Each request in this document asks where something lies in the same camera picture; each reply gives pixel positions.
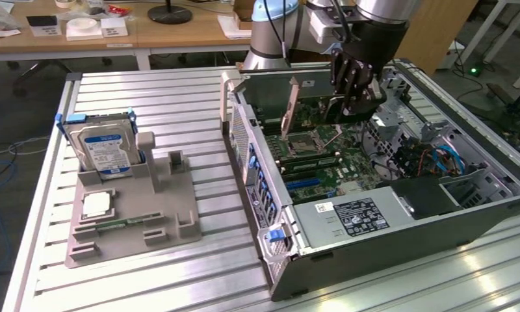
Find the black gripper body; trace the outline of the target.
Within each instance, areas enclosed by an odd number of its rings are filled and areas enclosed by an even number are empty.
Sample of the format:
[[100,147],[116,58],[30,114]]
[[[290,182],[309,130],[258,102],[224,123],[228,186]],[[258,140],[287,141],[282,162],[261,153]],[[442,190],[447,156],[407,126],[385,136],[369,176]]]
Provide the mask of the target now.
[[378,21],[355,23],[351,32],[358,40],[342,45],[345,53],[370,64],[374,70],[382,70],[395,56],[409,27],[409,21],[402,24]]

